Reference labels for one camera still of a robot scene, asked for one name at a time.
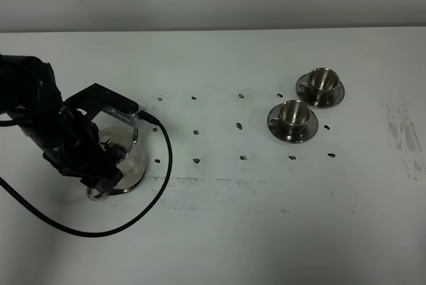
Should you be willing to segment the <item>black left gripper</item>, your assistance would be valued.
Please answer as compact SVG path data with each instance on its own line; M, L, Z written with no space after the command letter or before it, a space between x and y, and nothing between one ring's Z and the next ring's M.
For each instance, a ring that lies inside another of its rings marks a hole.
M108 192L123 178L99 144L99 130L85 118L86 112L72 111L59 98L25 103L29 119L25 134L43 150L43 157L62 175L80 178L99 192Z

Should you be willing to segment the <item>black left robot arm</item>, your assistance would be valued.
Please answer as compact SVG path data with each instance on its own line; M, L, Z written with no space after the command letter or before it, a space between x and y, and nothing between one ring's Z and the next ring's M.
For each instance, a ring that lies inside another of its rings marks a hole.
M19 126L64 176L108 192L123 173L99 143L100 107L82 92L63 100L52 66L36 57L1 56L1 126Z

